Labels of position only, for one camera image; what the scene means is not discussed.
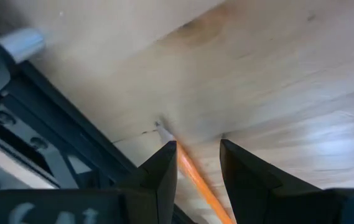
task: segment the wood grain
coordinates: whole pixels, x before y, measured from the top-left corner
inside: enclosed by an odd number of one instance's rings
[[[161,147],[162,114],[227,208],[221,133],[318,187],[354,187],[354,0],[228,1],[116,67],[101,42],[80,47],[87,61],[35,63],[137,165]],[[219,222],[185,178],[175,201]]]

